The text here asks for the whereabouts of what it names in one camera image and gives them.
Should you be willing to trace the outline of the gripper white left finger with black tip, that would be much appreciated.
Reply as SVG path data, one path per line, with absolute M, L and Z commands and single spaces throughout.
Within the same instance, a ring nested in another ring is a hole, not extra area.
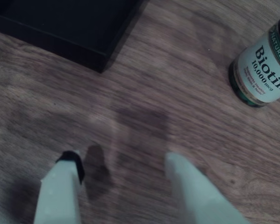
M 41 180 L 35 224 L 80 224 L 78 194 L 85 178 L 79 151 L 64 151 Z

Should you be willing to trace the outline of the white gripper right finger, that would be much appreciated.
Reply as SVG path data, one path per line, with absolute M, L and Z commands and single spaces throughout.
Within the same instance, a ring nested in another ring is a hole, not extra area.
M 186 157 L 165 155 L 165 175 L 172 185 L 182 224 L 246 224 L 247 220 Z

